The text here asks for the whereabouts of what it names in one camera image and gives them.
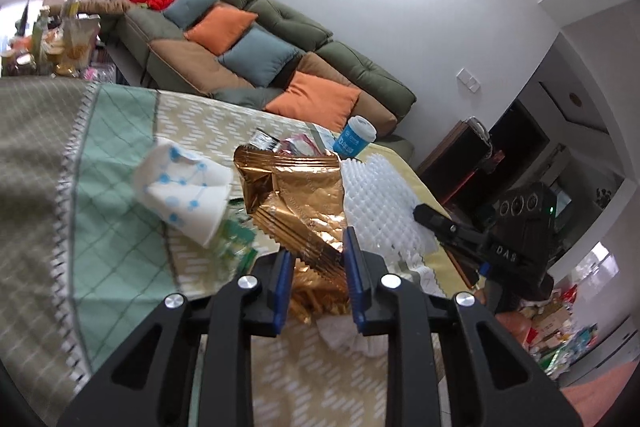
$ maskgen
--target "gold foil bag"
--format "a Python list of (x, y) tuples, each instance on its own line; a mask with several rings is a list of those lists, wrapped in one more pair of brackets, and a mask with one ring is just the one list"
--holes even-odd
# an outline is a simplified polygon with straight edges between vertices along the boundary
[[(234, 163), (254, 223), (331, 283), (346, 302), (341, 255), (346, 220), (337, 156), (284, 156), (241, 145)], [(337, 309), (333, 303), (328, 308)]]
[(349, 296), (300, 259), (296, 259), (289, 311), (299, 321), (311, 324), (314, 314), (350, 313)]

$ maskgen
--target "window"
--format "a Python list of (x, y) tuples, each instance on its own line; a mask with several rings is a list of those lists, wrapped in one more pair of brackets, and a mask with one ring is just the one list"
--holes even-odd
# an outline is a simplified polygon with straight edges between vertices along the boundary
[(578, 285), (578, 296), (589, 301), (615, 277), (620, 269), (616, 258), (602, 243), (598, 243), (571, 272), (572, 282)]

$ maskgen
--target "blue cup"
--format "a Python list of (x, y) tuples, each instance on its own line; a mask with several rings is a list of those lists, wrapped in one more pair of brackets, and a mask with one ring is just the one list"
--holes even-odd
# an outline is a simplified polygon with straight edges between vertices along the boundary
[(334, 152), (343, 158), (353, 158), (376, 139), (376, 128), (366, 118), (352, 116), (335, 139)]

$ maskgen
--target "black camera device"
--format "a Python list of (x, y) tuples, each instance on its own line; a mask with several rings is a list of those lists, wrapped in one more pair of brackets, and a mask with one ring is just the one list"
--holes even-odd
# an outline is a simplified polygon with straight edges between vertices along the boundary
[(516, 309), (520, 299), (548, 299), (554, 286), (546, 266), (553, 250), (556, 195), (541, 182), (514, 188), (500, 197), (496, 212), (494, 226), (484, 233), (426, 204), (415, 207), (414, 219), (472, 261), (490, 282), (486, 288), (500, 287), (490, 306), (494, 312)]

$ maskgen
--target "orange pillow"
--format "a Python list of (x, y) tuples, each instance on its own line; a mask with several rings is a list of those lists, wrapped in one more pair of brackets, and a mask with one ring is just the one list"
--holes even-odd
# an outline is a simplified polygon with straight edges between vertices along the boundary
[(188, 41), (197, 42), (214, 55), (222, 55), (238, 42), (238, 39), (258, 18), (232, 6), (215, 6), (199, 24), (184, 36)]
[(337, 82), (296, 71), (287, 90), (271, 100), (264, 110), (340, 132), (361, 92), (357, 87), (341, 86)]

